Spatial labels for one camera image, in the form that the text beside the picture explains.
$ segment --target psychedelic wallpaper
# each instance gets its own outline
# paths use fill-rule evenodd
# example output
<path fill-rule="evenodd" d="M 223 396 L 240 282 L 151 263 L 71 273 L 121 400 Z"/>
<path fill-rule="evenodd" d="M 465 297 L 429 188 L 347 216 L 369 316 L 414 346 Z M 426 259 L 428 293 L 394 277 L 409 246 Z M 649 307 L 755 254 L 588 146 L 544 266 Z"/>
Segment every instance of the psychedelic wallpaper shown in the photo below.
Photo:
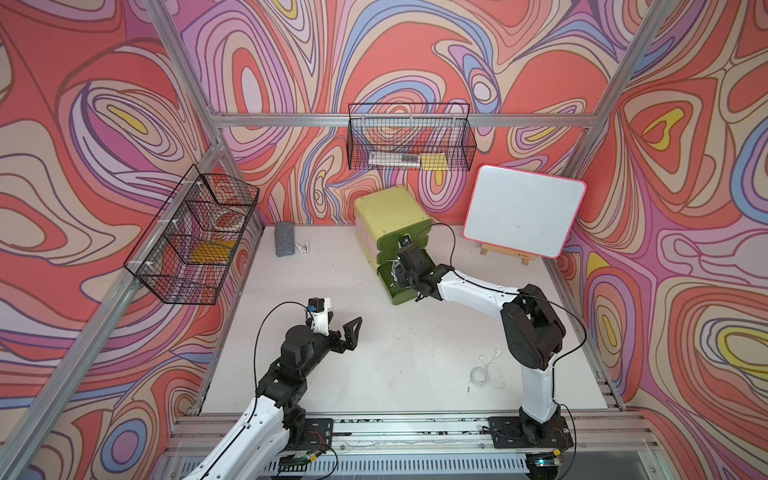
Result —
<path fill-rule="evenodd" d="M 135 2 L 0 2 L 0 442 L 208 147 Z M 142 290 L 25 478 L 145 478 L 200 387 L 215 307 Z"/>
<path fill-rule="evenodd" d="M 454 100 L 477 113 L 592 112 L 646 10 L 634 0 L 186 0 L 171 9 L 212 109 L 229 113 Z M 556 174 L 580 133 L 478 128 L 469 173 L 349 171 L 345 128 L 223 135 L 263 189 L 265 222 L 349 223 L 357 197 L 396 184 L 438 219 L 462 222 L 480 165 Z"/>
<path fill-rule="evenodd" d="M 645 0 L 167 0 L 215 111 L 465 99 L 592 112 Z M 765 2 L 680 0 L 581 172 L 561 269 L 624 398 L 682 478 L 765 478 Z M 345 166 L 343 128 L 223 135 L 266 222 L 345 223 L 408 184 L 460 222 L 481 164 L 556 174 L 577 128 L 478 128 L 472 171 Z M 143 0 L 0 0 L 0 441 L 207 140 Z M 194 402 L 253 248 L 216 306 L 142 290 L 27 479 L 149 476 Z"/>
<path fill-rule="evenodd" d="M 681 478 L 768 478 L 768 4 L 682 1 L 559 263 Z"/>

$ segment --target white plastic clip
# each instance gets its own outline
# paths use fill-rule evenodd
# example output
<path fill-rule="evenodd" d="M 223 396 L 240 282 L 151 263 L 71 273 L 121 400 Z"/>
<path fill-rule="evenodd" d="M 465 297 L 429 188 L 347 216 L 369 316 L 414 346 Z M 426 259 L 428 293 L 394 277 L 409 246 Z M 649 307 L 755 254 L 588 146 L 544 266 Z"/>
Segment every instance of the white plastic clip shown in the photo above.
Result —
<path fill-rule="evenodd" d="M 299 252 L 301 253 L 309 253 L 310 252 L 310 241 L 307 240 L 304 242 L 304 245 L 301 245 L 300 243 L 294 243 L 293 245 L 296 246 Z"/>

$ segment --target yellow sponge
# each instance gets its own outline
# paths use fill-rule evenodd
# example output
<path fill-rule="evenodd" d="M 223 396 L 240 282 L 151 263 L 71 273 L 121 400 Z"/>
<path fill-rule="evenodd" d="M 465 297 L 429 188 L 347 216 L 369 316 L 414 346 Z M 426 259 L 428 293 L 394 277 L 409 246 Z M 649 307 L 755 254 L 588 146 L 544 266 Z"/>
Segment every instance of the yellow sponge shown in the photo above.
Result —
<path fill-rule="evenodd" d="M 214 242 L 201 242 L 195 246 L 190 263 L 226 263 L 229 260 L 234 240 L 218 240 Z"/>
<path fill-rule="evenodd" d="M 448 158 L 445 154 L 421 154 L 422 170 L 448 170 Z"/>

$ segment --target white table surface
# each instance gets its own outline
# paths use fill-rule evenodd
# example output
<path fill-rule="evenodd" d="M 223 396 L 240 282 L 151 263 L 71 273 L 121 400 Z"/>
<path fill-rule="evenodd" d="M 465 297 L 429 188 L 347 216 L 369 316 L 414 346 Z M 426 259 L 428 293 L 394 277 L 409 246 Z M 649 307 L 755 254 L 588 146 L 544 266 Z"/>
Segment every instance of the white table surface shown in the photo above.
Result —
<path fill-rule="evenodd" d="M 506 286 L 538 285 L 560 303 L 541 259 L 523 266 L 517 257 L 480 255 L 478 243 L 457 232 L 453 263 L 463 273 Z M 310 241 L 310 253 L 277 257 L 274 228 L 268 227 L 237 308 L 203 413 L 242 412 L 253 397 L 253 341 L 264 316 L 276 304 L 313 296 L 330 297 L 332 329 L 362 317 L 359 344 L 353 352 L 328 353 L 310 373 L 300 405 L 307 412 L 456 412 L 512 410 L 522 403 L 519 364 L 509 353 L 502 322 L 457 303 L 425 299 L 393 306 L 381 280 L 367 263 L 354 227 L 296 227 L 296 242 Z M 427 251 L 436 263 L 447 263 L 451 235 L 433 227 Z M 563 313 L 568 333 L 563 351 L 578 344 L 574 327 Z M 280 355 L 285 332 L 303 323 L 296 305 L 284 305 L 267 320 L 257 350 L 259 378 Z M 496 359 L 506 387 L 471 387 L 470 370 L 480 354 Z M 556 393 L 572 409 L 606 408 L 594 375 L 581 351 L 556 367 Z"/>
<path fill-rule="evenodd" d="M 464 235 L 557 257 L 586 189 L 582 180 L 483 165 L 472 191 Z"/>

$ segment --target grey eraser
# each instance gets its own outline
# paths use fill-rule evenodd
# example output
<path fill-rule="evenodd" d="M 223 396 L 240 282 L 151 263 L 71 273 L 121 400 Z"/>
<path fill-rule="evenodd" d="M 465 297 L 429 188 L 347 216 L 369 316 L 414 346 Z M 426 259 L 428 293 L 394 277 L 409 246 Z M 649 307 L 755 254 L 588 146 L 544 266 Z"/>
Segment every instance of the grey eraser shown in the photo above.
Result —
<path fill-rule="evenodd" d="M 275 225 L 275 254 L 278 257 L 293 255 L 293 223 L 279 222 Z"/>

